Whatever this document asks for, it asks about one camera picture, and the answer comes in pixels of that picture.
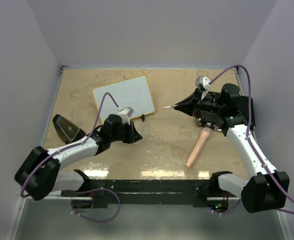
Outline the red whiteboard marker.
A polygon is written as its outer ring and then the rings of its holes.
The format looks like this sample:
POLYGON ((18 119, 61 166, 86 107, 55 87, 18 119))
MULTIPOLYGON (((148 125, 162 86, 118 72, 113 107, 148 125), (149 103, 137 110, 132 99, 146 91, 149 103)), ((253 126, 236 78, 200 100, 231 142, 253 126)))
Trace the red whiteboard marker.
POLYGON ((176 105, 169 105, 169 106, 163 107, 163 109, 173 109, 175 107, 176 107, 176 105))

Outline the yellow framed whiteboard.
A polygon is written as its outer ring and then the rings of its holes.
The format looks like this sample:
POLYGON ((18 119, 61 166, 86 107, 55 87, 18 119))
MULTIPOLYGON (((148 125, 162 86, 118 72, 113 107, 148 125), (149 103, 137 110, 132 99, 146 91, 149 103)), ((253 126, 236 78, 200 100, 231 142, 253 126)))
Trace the yellow framed whiteboard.
POLYGON ((155 112, 149 84, 144 75, 94 88, 92 94, 96 106, 102 105, 100 112, 102 121, 110 114, 119 112, 114 103, 117 103, 121 108, 131 107, 133 113, 130 119, 140 118, 155 112))

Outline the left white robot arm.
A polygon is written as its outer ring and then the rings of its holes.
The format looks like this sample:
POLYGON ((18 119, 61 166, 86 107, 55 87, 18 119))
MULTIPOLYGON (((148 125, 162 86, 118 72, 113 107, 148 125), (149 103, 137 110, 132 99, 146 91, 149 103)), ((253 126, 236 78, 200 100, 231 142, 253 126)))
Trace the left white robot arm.
POLYGON ((101 154, 113 142, 133 144, 142 138, 127 116, 111 114, 102 125, 95 124, 89 134, 75 142, 50 149, 35 147, 14 176, 22 187, 20 196, 35 201, 56 191, 85 196, 92 187, 89 177, 78 169, 68 173, 61 170, 79 160, 101 154))

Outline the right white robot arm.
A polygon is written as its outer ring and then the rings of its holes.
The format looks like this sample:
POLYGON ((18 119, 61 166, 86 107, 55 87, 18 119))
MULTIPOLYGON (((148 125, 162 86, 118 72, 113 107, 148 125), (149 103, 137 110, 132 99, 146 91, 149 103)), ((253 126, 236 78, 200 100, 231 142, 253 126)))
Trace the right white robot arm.
POLYGON ((198 125, 218 129, 237 149, 249 179, 241 179, 230 171, 215 172, 204 195, 222 196, 225 192, 240 198, 249 213, 275 210, 284 207, 289 176, 278 171, 265 157, 255 142, 252 99, 240 94, 237 85, 226 83, 221 92, 202 95, 202 87, 176 103, 175 110, 195 117, 198 125))

